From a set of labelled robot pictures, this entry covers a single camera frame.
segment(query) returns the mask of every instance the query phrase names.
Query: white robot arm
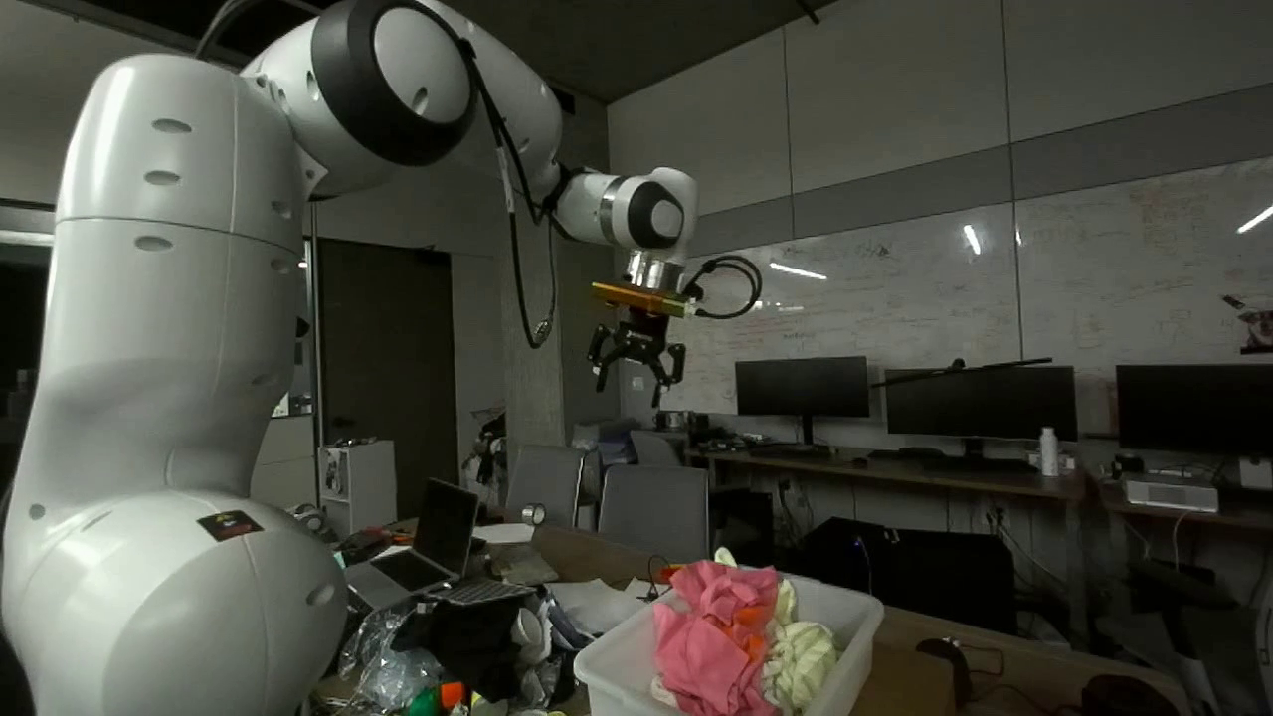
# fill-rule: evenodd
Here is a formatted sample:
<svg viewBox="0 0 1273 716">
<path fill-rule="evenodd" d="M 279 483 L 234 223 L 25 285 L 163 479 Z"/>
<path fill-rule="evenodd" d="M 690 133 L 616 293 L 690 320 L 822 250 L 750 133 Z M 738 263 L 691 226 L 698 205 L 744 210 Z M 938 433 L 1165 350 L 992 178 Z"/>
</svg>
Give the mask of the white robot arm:
<svg viewBox="0 0 1273 716">
<path fill-rule="evenodd" d="M 292 120 L 317 195 L 435 165 L 482 105 L 519 166 L 528 214 L 628 250 L 628 282 L 593 285 L 628 316 L 593 335 L 597 390 L 616 360 L 645 361 L 662 386 L 679 381 L 686 350 L 663 335 L 669 316 L 686 316 L 674 255 L 691 234 L 698 182 L 674 166 L 647 177 L 563 166 L 555 87 L 479 26 L 439 0 L 337 6 L 272 44 L 243 75 Z"/>
<path fill-rule="evenodd" d="M 6 628 L 44 716 L 292 712 L 332 663 L 337 565 L 243 499 L 292 380 L 300 214 L 446 156 L 474 97 L 578 240 L 662 259 L 691 232 L 679 173 L 563 173 L 555 92 L 435 0 L 333 6 L 243 75 L 137 55 L 97 81 L 6 524 Z"/>
</svg>

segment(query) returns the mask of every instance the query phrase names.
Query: pink cloth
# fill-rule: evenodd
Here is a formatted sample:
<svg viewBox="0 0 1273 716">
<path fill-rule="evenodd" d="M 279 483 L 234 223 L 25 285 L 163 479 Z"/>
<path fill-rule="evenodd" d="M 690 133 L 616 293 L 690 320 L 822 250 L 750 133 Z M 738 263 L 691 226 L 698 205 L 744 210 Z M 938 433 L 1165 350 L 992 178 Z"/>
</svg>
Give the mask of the pink cloth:
<svg viewBox="0 0 1273 716">
<path fill-rule="evenodd" d="M 674 575 L 686 610 L 658 604 L 658 671 L 690 716 L 773 716 L 760 693 L 776 571 L 698 563 Z"/>
</svg>

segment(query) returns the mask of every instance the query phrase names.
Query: door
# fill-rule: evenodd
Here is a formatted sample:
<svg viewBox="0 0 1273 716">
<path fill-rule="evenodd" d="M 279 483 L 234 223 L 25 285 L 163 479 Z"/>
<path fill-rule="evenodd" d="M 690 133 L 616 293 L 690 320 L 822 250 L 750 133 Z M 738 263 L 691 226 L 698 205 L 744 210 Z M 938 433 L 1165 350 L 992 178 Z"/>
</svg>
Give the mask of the door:
<svg viewBox="0 0 1273 716">
<path fill-rule="evenodd" d="M 456 479 L 450 255 L 317 244 L 328 441 L 390 437 L 397 519 Z"/>
</svg>

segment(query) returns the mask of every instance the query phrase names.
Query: computer monitor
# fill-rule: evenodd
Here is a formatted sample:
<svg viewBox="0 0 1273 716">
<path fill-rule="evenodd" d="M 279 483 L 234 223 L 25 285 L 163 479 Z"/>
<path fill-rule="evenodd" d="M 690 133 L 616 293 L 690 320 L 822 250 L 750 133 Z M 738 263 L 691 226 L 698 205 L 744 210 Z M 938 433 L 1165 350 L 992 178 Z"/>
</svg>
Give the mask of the computer monitor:
<svg viewBox="0 0 1273 716">
<path fill-rule="evenodd" d="M 1117 365 L 1130 450 L 1273 458 L 1273 365 Z"/>
<path fill-rule="evenodd" d="M 1078 433 L 1072 365 L 886 370 L 886 433 L 954 433 L 972 458 L 982 437 Z"/>
<path fill-rule="evenodd" d="M 740 413 L 792 413 L 812 441 L 812 419 L 868 419 L 868 360 L 738 361 Z"/>
</svg>

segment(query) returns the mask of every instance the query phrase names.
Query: plastic container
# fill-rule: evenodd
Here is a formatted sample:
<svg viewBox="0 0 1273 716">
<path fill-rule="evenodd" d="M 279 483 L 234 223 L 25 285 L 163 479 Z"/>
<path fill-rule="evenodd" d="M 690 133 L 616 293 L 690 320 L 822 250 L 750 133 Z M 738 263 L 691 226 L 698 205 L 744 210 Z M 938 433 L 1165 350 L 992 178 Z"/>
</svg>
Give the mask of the plastic container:
<svg viewBox="0 0 1273 716">
<path fill-rule="evenodd" d="M 838 661 L 805 716 L 845 716 L 860 702 L 872 677 L 874 633 L 882 604 L 872 593 L 836 589 L 807 576 L 787 576 L 800 596 L 800 618 L 818 620 L 836 633 Z M 625 624 L 593 640 L 578 661 L 572 677 L 590 683 L 593 716 L 669 716 L 653 702 L 653 604 L 633 612 Z"/>
</svg>

